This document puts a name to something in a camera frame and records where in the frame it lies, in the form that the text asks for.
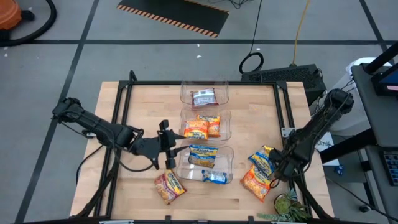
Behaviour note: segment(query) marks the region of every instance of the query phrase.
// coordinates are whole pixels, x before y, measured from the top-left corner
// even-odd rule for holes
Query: wooden table
[[[103,82],[99,93],[95,114],[111,121],[117,92],[117,82]],[[301,128],[310,120],[310,112],[302,83],[288,83],[290,104],[296,128]],[[284,107],[283,94],[280,102]],[[160,170],[132,173],[119,169],[117,189],[114,198],[112,219],[163,220],[171,215],[173,220],[247,220],[256,213],[275,213],[273,201],[277,195],[286,192],[288,183],[280,183],[261,203],[252,193],[239,183],[250,169],[248,156],[263,144],[282,149],[279,123],[275,109],[275,98],[271,86],[229,86],[232,137],[226,143],[234,149],[234,178],[228,185],[215,185],[180,179],[187,193],[166,205],[158,195],[154,179],[163,173],[165,156],[159,157]],[[129,107],[127,124],[143,128],[144,137],[156,136],[156,130],[163,119],[168,119],[170,128],[178,132],[180,127],[180,86],[134,85]],[[99,146],[97,140],[88,141],[85,156]],[[79,183],[73,200],[71,215],[78,213],[98,188],[105,150],[88,159],[81,168]],[[147,167],[150,162],[142,156],[122,153],[122,161],[133,169]],[[305,174],[307,187],[325,211],[333,216],[328,187],[319,153],[314,153],[311,167]],[[106,205],[108,192],[104,193],[103,205]]]

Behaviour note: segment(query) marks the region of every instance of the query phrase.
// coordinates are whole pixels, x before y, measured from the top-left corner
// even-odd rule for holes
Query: orange vacuum
[[[11,40],[11,30],[21,21],[33,21],[35,15],[29,10],[21,10],[15,0],[0,0],[0,47],[15,46],[30,42],[46,32],[57,17],[57,11],[51,0],[46,0],[51,14],[48,21],[37,31],[20,39]]]

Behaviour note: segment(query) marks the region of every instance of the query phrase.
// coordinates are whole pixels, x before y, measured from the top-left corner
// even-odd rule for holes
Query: snack bag
[[[192,92],[192,106],[218,105],[214,88]]]
[[[261,202],[264,202],[264,198],[270,189],[270,181],[267,176],[254,165],[241,179],[241,184],[244,188],[250,190]]]
[[[209,137],[220,137],[220,116],[203,116],[197,115],[197,120],[209,122],[208,134]]]
[[[186,121],[184,136],[188,139],[208,139],[208,121]]]
[[[155,179],[156,190],[163,198],[166,205],[174,201],[178,196],[187,190],[180,184],[173,171],[166,170],[164,174]]]
[[[274,150],[274,148],[262,146],[260,150],[248,158],[258,169],[265,173],[268,180],[271,180],[270,176],[275,170],[274,165],[268,157],[271,150]]]
[[[210,146],[199,146],[190,145],[191,153],[188,157],[188,162],[191,164],[204,166],[204,167],[214,167],[214,161],[216,160],[216,155],[218,148]]]
[[[203,174],[204,182],[226,184],[228,181],[228,179],[226,178],[226,173],[224,172],[202,170],[201,173]]]

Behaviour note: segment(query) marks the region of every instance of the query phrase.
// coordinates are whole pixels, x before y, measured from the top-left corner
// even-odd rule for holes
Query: clear plastic bin
[[[188,180],[197,180],[203,181],[203,170],[208,171],[218,171],[224,172],[227,175],[227,184],[230,183],[233,179],[233,171],[232,171],[232,162],[234,159],[234,151],[232,148],[226,147],[218,147],[216,160],[213,168],[198,166],[195,164],[190,164],[188,162],[190,154],[190,148],[186,148],[180,152],[180,162],[177,167],[177,175],[180,178],[188,179]]]
[[[222,143],[231,138],[231,112],[229,110],[218,110],[218,107],[210,108],[206,107],[205,110],[190,108],[181,109],[181,124],[180,124],[180,135],[184,135],[186,121],[194,121],[197,119],[197,115],[204,116],[220,116],[220,137],[214,138],[209,137],[207,140],[201,139],[189,139],[195,144],[211,144],[211,143]]]
[[[218,105],[224,105],[228,102],[228,81],[182,81],[180,94],[181,102],[186,106],[192,107],[192,93],[195,91],[206,90],[209,88],[214,88],[215,97]]]

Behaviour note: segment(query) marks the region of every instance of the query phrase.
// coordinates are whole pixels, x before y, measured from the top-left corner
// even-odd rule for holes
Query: black and yellow striped mat
[[[122,0],[118,9],[214,38],[229,15],[191,0]]]

